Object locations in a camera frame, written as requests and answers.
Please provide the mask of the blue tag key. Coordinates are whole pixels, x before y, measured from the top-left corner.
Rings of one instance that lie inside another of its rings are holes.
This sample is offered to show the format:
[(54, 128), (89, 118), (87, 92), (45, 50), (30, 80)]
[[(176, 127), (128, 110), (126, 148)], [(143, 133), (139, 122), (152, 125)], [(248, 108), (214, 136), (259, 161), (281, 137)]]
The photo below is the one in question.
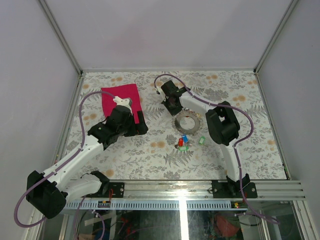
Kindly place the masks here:
[(186, 134), (183, 134), (181, 137), (182, 137), (182, 140), (183, 140), (184, 144), (187, 144), (189, 142), (188, 137), (187, 137)]

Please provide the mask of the red tag key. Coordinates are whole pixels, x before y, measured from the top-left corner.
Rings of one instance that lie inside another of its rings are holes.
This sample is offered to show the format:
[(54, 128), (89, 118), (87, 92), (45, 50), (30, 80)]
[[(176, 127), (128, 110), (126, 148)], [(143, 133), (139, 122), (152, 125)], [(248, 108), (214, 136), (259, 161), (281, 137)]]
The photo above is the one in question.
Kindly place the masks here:
[(176, 149), (182, 147), (184, 145), (184, 141), (182, 138), (180, 138), (177, 142), (177, 144), (174, 146)]

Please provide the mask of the green tag key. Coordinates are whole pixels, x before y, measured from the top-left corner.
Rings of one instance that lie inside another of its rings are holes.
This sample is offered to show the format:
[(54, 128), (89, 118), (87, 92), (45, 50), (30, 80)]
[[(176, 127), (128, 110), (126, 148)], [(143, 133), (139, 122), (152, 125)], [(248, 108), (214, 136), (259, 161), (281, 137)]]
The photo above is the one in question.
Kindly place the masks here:
[(206, 138), (204, 136), (201, 136), (198, 141), (198, 144), (202, 146), (205, 143), (205, 140), (206, 140)]
[(193, 145), (183, 145), (183, 146), (179, 146), (178, 150), (180, 152), (186, 152), (186, 151), (188, 151), (190, 149), (190, 147), (193, 147)]

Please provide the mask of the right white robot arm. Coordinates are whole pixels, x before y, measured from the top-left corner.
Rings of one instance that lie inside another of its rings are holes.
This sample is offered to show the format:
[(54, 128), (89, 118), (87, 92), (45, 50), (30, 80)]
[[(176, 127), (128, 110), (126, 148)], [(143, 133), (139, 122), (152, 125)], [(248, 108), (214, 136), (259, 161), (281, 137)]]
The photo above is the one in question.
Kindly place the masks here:
[(233, 197), (240, 197), (246, 191), (246, 185), (240, 180), (239, 164), (233, 145), (239, 137), (240, 124), (227, 101), (213, 107), (208, 100), (201, 99), (188, 88), (178, 88), (171, 80), (156, 92), (162, 97), (162, 104), (172, 116), (183, 109), (205, 117), (211, 139), (220, 146), (227, 169), (228, 192)]

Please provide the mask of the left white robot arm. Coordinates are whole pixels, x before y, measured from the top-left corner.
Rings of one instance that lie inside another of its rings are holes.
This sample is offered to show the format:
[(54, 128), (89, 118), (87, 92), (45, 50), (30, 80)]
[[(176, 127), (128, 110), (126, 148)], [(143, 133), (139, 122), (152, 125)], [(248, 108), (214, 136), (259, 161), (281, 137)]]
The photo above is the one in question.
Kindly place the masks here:
[(118, 138), (144, 135), (147, 131), (141, 110), (132, 113), (128, 107), (116, 105), (105, 122), (89, 129), (77, 148), (42, 173), (35, 170), (28, 176), (26, 200), (47, 219), (52, 219), (75, 199), (108, 196), (110, 180), (100, 171), (94, 170), (78, 180), (72, 180), (72, 176)]

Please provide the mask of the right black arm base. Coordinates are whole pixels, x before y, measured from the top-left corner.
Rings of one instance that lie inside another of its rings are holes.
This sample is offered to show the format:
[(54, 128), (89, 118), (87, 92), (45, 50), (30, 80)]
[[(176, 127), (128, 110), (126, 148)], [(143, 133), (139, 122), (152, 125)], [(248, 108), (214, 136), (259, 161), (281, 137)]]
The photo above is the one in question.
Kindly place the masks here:
[[(212, 180), (211, 188), (211, 193), (215, 199), (235, 199), (243, 197), (240, 180), (233, 181), (229, 177), (226, 177), (226, 181)], [(258, 197), (256, 185), (254, 182), (251, 182), (248, 173), (242, 178), (242, 191), (246, 198), (256, 199)]]

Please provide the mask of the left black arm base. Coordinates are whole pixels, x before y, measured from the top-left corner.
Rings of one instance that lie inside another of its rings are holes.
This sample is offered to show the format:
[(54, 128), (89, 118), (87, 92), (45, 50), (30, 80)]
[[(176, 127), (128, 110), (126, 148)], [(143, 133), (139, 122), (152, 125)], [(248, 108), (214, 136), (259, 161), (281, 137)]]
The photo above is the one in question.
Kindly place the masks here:
[(101, 198), (122, 199), (125, 193), (124, 182), (109, 182), (102, 187), (102, 192), (99, 194)]

